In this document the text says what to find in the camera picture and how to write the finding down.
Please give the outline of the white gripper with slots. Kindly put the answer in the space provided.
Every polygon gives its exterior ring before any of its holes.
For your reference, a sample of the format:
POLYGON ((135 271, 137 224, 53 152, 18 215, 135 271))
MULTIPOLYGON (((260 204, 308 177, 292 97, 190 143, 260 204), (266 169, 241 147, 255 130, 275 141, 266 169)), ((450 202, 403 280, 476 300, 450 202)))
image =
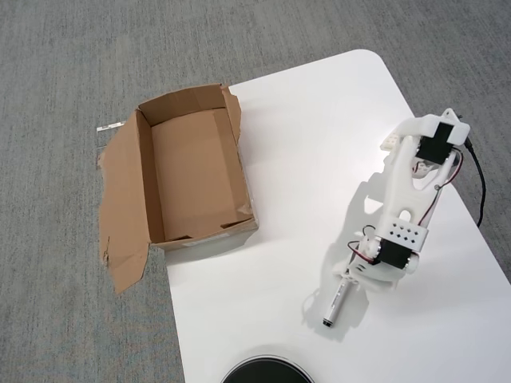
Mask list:
POLYGON ((398 285, 397 281, 407 274, 413 274, 418 264, 418 254, 412 254, 402 269, 384 262, 372 265, 356 256, 349 266, 346 264, 334 266, 333 274, 350 283, 359 284, 367 291, 385 293, 394 290, 398 285))

